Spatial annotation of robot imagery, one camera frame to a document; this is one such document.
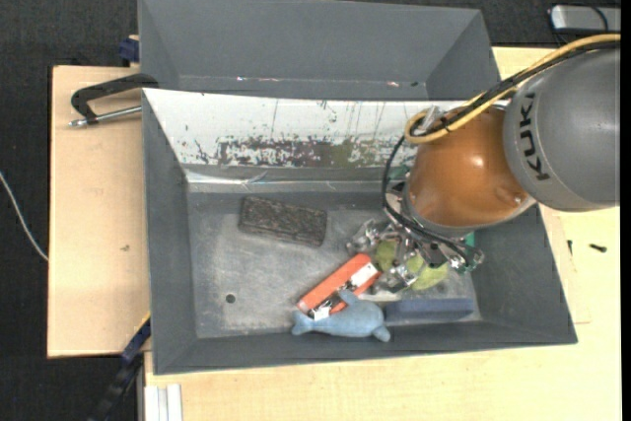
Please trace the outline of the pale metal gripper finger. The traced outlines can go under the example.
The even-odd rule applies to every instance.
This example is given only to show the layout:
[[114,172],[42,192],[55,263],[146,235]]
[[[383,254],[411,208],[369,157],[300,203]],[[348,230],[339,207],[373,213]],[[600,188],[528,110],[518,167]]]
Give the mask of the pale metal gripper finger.
[[423,259],[413,256],[395,262],[375,282],[369,293],[371,300],[401,300],[423,272]]
[[346,243],[346,250],[350,255],[374,254],[381,243],[396,237],[397,230],[391,222],[370,219]]

